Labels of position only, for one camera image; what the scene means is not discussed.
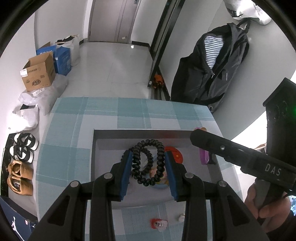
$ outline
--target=blue checkered tablecloth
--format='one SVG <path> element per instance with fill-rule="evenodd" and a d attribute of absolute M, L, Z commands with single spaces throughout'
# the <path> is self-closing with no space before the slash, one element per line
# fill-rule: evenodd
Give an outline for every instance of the blue checkered tablecloth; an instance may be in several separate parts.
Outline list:
<path fill-rule="evenodd" d="M 221 136 L 206 106 L 133 98 L 59 98 L 50 114 L 38 156 L 35 183 L 38 219 L 71 181 L 91 181 L 94 129 L 194 130 L 196 127 L 205 127 Z M 220 157 L 218 163 L 223 179 L 242 197 L 234 166 Z M 114 210 L 116 240 L 181 240 L 182 223 L 175 223 L 160 233 L 141 221 L 148 215 L 151 217 L 152 212 L 167 219 L 172 208 L 182 211 L 185 205 L 168 202 Z"/>

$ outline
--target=red lid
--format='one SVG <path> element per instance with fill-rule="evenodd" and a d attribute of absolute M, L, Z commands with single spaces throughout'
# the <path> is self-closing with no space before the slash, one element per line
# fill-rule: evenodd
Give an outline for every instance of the red lid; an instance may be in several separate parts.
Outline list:
<path fill-rule="evenodd" d="M 180 163 L 180 164 L 183 163 L 183 156 L 182 156 L 181 152 L 177 148 L 174 148 L 172 146 L 166 146 L 165 151 L 171 151 L 172 152 L 176 163 Z"/>

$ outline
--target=purple object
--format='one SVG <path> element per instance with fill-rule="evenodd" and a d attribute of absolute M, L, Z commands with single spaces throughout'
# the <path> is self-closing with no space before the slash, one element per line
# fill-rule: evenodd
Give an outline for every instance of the purple object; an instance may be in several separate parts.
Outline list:
<path fill-rule="evenodd" d="M 200 148 L 200 162 L 202 163 L 202 165 L 207 165 L 209 163 L 209 159 L 209 152 Z"/>

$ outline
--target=tan shoe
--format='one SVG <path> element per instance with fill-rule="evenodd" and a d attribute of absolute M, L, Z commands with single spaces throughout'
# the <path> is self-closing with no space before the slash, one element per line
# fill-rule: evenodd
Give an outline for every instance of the tan shoe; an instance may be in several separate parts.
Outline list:
<path fill-rule="evenodd" d="M 8 165 L 7 169 L 10 175 L 12 176 L 26 178 L 29 180 L 32 180 L 33 178 L 33 169 L 30 168 L 28 164 L 22 161 L 14 160 L 12 163 Z"/>
<path fill-rule="evenodd" d="M 24 179 L 14 176 L 8 176 L 7 184 L 11 190 L 20 195 L 33 195 L 33 185 Z"/>

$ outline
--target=tiled floor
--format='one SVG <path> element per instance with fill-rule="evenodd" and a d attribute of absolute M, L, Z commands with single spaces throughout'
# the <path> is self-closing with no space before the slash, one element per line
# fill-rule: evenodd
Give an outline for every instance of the tiled floor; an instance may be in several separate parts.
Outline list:
<path fill-rule="evenodd" d="M 87 42 L 80 46 L 80 54 L 80 63 L 67 75 L 69 84 L 62 97 L 150 98 L 152 59 L 147 47 Z"/>

